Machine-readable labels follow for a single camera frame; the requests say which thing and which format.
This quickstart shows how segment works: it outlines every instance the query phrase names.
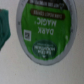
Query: blurry background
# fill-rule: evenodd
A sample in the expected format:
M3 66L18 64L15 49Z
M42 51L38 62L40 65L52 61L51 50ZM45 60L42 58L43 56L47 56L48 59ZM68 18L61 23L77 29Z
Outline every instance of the blurry background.
M0 84L84 84L84 0L75 0L78 13L76 39L68 55L52 66L30 60L21 48L16 32L19 0L0 0L9 10L11 37L0 52Z

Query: white surface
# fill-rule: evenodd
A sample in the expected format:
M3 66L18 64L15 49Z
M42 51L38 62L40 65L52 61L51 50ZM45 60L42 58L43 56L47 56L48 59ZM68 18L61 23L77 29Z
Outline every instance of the white surface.
M0 0L9 10L11 38L0 52L0 84L84 84L84 0L75 0L78 29L68 55L53 66L40 66L23 52L16 32L19 0Z

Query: green label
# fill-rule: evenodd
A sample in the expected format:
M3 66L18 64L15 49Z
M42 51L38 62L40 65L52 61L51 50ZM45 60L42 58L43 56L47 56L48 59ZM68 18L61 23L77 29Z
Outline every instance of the green label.
M28 52L37 59L51 60L60 55L69 42L70 12L27 3L21 27Z

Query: gray background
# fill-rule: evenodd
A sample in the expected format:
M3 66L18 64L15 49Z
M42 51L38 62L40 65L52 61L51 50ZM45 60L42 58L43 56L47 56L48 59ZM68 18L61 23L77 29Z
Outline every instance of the gray background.
M0 84L84 84L84 0L75 0L78 29L68 55L52 66L41 66L23 52L16 32L19 0L0 0L9 10L11 37L0 52Z

